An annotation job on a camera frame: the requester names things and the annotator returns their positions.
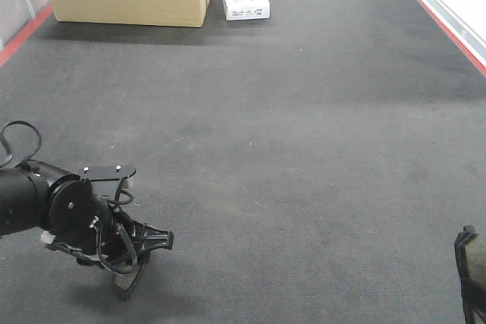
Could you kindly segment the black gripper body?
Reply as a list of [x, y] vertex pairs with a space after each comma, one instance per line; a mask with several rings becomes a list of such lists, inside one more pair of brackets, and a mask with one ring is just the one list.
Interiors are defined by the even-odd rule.
[[172, 249], [172, 232], [133, 220], [121, 204], [95, 194], [87, 179], [61, 184], [49, 198], [46, 248], [82, 266], [142, 265], [151, 251]]

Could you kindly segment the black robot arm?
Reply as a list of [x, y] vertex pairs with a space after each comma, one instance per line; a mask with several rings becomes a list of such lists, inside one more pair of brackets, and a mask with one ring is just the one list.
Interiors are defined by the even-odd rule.
[[1, 171], [1, 234], [44, 230], [49, 250], [125, 275], [157, 249], [172, 249], [174, 234], [133, 220], [133, 165], [90, 166], [75, 174], [29, 160]]

